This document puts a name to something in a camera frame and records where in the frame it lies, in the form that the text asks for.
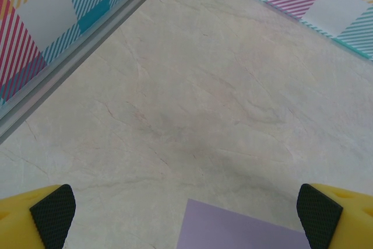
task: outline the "white marble surface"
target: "white marble surface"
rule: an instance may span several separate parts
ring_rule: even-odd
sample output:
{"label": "white marble surface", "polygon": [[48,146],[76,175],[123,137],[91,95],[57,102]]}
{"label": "white marble surface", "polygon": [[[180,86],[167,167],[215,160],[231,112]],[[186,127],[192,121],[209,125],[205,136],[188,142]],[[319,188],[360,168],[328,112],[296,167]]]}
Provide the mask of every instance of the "white marble surface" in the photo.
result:
{"label": "white marble surface", "polygon": [[0,197],[70,184],[66,248],[173,249],[188,198],[300,229],[373,194],[373,65],[256,0],[147,0],[0,146]]}

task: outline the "white square pattern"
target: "white square pattern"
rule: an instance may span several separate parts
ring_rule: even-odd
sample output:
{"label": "white square pattern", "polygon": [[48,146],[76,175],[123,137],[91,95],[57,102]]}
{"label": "white square pattern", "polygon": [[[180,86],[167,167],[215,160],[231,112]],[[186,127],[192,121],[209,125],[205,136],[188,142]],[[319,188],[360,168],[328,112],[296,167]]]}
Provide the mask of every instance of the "white square pattern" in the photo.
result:
{"label": "white square pattern", "polygon": [[338,36],[370,6],[363,0],[317,0],[302,19]]}
{"label": "white square pattern", "polygon": [[29,0],[17,13],[40,51],[78,22],[72,0]]}

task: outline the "black textured pad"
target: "black textured pad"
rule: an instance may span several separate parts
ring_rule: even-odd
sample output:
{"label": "black textured pad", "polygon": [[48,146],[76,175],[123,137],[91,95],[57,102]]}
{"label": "black textured pad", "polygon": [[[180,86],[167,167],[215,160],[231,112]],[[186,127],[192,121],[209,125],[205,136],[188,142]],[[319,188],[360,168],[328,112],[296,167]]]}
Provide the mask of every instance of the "black textured pad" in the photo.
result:
{"label": "black textured pad", "polygon": [[71,187],[62,185],[30,208],[45,249],[63,248],[75,206]]}
{"label": "black textured pad", "polygon": [[298,216],[312,249],[328,249],[343,207],[309,184],[297,200]]}

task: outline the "purple card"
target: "purple card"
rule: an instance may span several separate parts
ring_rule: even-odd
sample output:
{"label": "purple card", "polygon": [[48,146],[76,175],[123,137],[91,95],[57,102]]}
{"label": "purple card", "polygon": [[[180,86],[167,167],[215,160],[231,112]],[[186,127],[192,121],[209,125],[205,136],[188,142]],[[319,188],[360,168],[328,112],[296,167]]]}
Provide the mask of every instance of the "purple card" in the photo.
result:
{"label": "purple card", "polygon": [[190,199],[177,249],[310,249],[304,233]]}

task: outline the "yellow plastic part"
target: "yellow plastic part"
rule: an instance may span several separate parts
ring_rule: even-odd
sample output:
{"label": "yellow plastic part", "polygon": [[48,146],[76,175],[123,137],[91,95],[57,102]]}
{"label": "yellow plastic part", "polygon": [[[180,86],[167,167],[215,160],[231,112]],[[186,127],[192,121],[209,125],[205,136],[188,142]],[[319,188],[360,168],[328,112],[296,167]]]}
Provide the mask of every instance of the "yellow plastic part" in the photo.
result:
{"label": "yellow plastic part", "polygon": [[373,197],[322,184],[311,185],[343,207],[328,249],[373,248]]}
{"label": "yellow plastic part", "polygon": [[0,200],[1,249],[44,249],[29,209],[59,187],[53,185]]}

